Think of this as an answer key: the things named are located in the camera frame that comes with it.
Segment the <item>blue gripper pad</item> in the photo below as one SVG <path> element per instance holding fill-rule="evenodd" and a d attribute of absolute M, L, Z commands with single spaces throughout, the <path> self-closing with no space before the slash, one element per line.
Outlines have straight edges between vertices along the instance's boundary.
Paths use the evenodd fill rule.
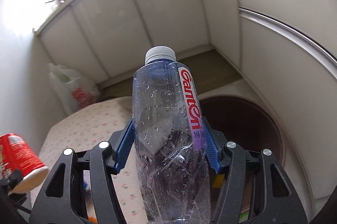
<path fill-rule="evenodd" d="M 207 151 L 206 155 L 208 158 L 208 162 L 213 170 L 215 170 L 216 173 L 220 173 L 222 166 L 220 164 L 220 152 L 219 149 L 211 135 L 209 124 L 207 120 L 204 120 L 203 122 L 205 127 L 205 134 L 206 134 L 206 141 L 207 141 Z"/>
<path fill-rule="evenodd" d="M 114 169 L 117 173 L 119 173 L 122 169 L 125 168 L 127 158 L 129 157 L 131 147 L 134 143 L 135 134 L 134 134 L 134 124 L 132 121 L 129 122 L 126 129 L 124 128 L 123 133 L 124 133 L 123 138 L 116 151 L 116 160 Z"/>

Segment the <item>floor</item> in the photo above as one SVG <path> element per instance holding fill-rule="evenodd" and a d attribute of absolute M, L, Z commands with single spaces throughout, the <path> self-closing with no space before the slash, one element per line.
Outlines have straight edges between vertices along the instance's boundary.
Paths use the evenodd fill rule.
<path fill-rule="evenodd" d="M 242 76 L 216 50 L 181 59 L 179 62 L 191 70 L 198 94 L 242 79 Z M 132 96 L 132 77 L 104 88 L 101 100 L 122 96 Z"/>

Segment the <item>yellow object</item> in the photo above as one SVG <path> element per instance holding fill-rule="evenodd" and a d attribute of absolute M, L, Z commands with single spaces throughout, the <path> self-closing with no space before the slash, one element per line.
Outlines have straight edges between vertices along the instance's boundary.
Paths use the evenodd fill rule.
<path fill-rule="evenodd" d="M 215 176 L 214 181 L 213 181 L 212 188 L 221 189 L 222 183 L 223 183 L 224 179 L 225 179 L 225 175 L 224 174 L 217 174 Z"/>
<path fill-rule="evenodd" d="M 88 217 L 88 220 L 91 221 L 91 222 L 93 222 L 93 223 L 98 223 L 97 219 L 94 218 L 94 217 L 92 217 L 92 216 Z"/>

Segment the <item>bottle label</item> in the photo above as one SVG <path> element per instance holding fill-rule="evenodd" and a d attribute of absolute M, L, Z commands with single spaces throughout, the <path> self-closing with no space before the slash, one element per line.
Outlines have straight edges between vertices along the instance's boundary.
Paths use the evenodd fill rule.
<path fill-rule="evenodd" d="M 156 218 L 158 218 L 159 213 L 157 210 L 156 202 L 153 197 L 152 191 L 147 187 L 146 185 L 143 185 L 140 188 L 140 191 L 142 193 L 144 208 L 146 212 L 146 217 L 149 221 L 149 224 L 152 224 Z"/>
<path fill-rule="evenodd" d="M 194 82 L 191 73 L 186 68 L 180 67 L 178 70 L 194 148 L 195 150 L 200 150 L 206 143 L 206 136 L 200 105 L 195 92 Z"/>

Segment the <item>screw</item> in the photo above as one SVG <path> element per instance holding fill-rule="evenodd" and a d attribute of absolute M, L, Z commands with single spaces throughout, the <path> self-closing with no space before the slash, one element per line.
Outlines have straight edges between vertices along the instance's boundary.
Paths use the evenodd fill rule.
<path fill-rule="evenodd" d="M 264 150 L 263 150 L 263 153 L 264 153 L 265 155 L 272 155 L 272 151 L 269 150 L 269 149 L 264 149 Z"/>
<path fill-rule="evenodd" d="M 233 142 L 233 141 L 228 141 L 227 143 L 226 143 L 226 146 L 228 147 L 228 148 L 235 148 L 236 147 L 236 143 L 235 142 Z"/>
<path fill-rule="evenodd" d="M 99 146 L 101 149 L 105 149 L 106 147 L 109 147 L 109 142 L 107 142 L 107 141 L 102 141 L 98 146 Z"/>
<path fill-rule="evenodd" d="M 72 154 L 72 149 L 70 149 L 70 148 L 65 149 L 65 150 L 63 151 L 63 154 L 64 154 L 64 155 L 70 155 L 70 154 Z"/>

